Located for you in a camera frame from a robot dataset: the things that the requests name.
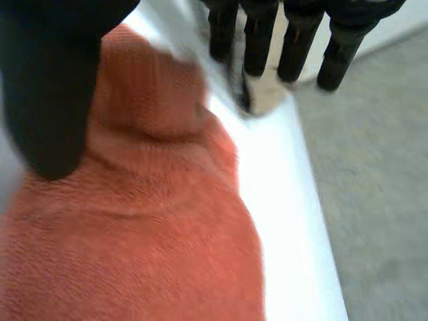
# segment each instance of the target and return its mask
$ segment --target white bed sheet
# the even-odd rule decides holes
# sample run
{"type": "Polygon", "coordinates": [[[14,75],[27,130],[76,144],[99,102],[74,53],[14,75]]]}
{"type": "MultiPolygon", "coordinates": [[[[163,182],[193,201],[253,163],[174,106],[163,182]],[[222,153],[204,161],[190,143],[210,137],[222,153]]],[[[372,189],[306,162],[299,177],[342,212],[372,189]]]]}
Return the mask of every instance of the white bed sheet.
{"type": "MultiPolygon", "coordinates": [[[[171,49],[144,12],[125,23],[171,49]]],[[[294,100],[243,120],[220,87],[211,82],[209,107],[237,146],[239,190],[263,247],[267,321],[348,320],[294,100]]]]}

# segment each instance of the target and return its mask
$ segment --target floor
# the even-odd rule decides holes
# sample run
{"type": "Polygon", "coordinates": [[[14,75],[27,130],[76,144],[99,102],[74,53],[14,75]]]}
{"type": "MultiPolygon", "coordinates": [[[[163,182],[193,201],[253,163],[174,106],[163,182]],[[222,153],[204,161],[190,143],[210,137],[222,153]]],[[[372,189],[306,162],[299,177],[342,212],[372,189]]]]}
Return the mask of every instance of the floor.
{"type": "Polygon", "coordinates": [[[350,320],[428,320],[428,30],[296,92],[350,320]]]}

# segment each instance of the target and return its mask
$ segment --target orange towel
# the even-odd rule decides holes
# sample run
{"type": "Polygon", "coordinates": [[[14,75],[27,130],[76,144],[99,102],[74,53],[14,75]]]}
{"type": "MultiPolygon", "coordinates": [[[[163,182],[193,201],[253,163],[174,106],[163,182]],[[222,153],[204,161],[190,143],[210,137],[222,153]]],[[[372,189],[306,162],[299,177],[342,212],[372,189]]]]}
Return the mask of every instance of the orange towel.
{"type": "Polygon", "coordinates": [[[263,320],[259,239],[200,71],[121,25],[86,155],[0,221],[0,320],[263,320]]]}

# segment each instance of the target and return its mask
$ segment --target black object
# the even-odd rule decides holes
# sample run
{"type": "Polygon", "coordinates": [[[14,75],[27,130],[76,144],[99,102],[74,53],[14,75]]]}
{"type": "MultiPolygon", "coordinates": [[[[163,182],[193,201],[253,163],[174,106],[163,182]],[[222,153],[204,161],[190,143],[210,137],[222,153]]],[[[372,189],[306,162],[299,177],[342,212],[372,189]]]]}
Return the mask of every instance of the black object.
{"type": "Polygon", "coordinates": [[[278,65],[278,77],[281,81],[290,83],[299,78],[322,16],[323,13],[290,20],[278,65]]]}
{"type": "Polygon", "coordinates": [[[101,37],[139,0],[1,0],[0,70],[7,129],[49,180],[78,166],[101,37]]]}
{"type": "Polygon", "coordinates": [[[250,76],[259,77],[265,70],[277,12],[278,4],[274,3],[263,15],[247,18],[244,68],[250,76]]]}
{"type": "Polygon", "coordinates": [[[231,59],[238,5],[236,0],[232,0],[227,2],[221,10],[209,12],[208,20],[211,28],[209,52],[215,61],[222,64],[228,64],[231,59]]]}
{"type": "Polygon", "coordinates": [[[324,61],[318,73],[318,87],[329,92],[333,92],[339,87],[361,42],[362,39],[354,43],[341,44],[332,37],[330,38],[324,53],[324,61]]]}

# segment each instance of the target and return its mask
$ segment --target terry cloth fabric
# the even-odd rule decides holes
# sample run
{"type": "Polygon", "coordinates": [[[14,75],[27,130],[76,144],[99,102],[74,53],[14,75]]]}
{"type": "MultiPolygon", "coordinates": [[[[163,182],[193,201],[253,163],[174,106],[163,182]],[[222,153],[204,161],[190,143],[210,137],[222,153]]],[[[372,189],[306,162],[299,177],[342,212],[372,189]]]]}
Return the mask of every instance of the terry cloth fabric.
{"type": "Polygon", "coordinates": [[[235,147],[199,69],[126,26],[102,42],[82,164],[27,174],[0,221],[0,319],[264,320],[235,147]]]}

